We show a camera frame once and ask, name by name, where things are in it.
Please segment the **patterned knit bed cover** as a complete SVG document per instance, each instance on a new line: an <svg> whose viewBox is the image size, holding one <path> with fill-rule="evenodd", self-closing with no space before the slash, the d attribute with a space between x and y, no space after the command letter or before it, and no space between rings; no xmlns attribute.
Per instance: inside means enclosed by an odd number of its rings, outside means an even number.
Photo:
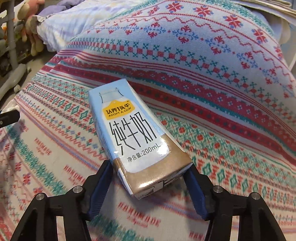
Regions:
<svg viewBox="0 0 296 241"><path fill-rule="evenodd" d="M230 193L258 192L295 240L295 77L271 29L230 1L146 1L72 39L15 97L1 129L1 240L32 198L66 193L106 155L90 89L126 79Z"/></svg>

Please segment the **pink plush toy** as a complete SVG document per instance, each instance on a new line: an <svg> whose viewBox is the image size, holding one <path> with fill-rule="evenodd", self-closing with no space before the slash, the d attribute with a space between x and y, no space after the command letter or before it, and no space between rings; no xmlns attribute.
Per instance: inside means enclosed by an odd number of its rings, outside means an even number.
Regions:
<svg viewBox="0 0 296 241"><path fill-rule="evenodd" d="M22 22L20 31L22 42L27 40L31 43L31 55L36 56L44 49L44 44L37 33L37 20L35 16L39 13L39 8L45 4L43 0L28 0L25 1L18 10L17 19Z"/></svg>

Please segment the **folded striped sheets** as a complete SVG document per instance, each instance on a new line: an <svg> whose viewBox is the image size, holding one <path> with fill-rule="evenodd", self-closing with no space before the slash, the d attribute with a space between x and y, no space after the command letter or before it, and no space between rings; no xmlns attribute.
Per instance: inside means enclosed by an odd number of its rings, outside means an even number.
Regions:
<svg viewBox="0 0 296 241"><path fill-rule="evenodd" d="M237 0L232 2L273 14L295 26L295 9L289 1Z"/></svg>

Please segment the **grey study chair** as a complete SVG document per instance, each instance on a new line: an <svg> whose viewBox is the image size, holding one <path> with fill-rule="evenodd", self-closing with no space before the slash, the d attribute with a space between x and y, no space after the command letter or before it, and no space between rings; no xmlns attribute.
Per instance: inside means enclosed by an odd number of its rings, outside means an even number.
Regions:
<svg viewBox="0 0 296 241"><path fill-rule="evenodd" d="M15 93L21 90L19 82L31 69L23 63L18 63L14 32L15 1L1 1L1 6L6 11L6 15L1 16L1 57L8 53L9 63L11 65L11 71L4 77L1 77L1 99L3 99L11 89Z"/></svg>

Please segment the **light blue milk carton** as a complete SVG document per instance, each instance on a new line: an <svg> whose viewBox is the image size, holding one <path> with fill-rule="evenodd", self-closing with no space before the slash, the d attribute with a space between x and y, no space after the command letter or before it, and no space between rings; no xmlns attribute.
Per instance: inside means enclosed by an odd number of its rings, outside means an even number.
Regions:
<svg viewBox="0 0 296 241"><path fill-rule="evenodd" d="M126 79L89 90L88 97L100 143L131 196L142 199L192 166Z"/></svg>

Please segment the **blue checkered duvet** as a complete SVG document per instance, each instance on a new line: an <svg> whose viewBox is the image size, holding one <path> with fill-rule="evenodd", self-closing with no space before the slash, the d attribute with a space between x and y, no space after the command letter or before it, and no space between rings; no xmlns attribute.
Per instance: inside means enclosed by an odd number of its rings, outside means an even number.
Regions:
<svg viewBox="0 0 296 241"><path fill-rule="evenodd" d="M34 29L48 51L58 52L93 25L143 1L60 1L33 17Z"/></svg>

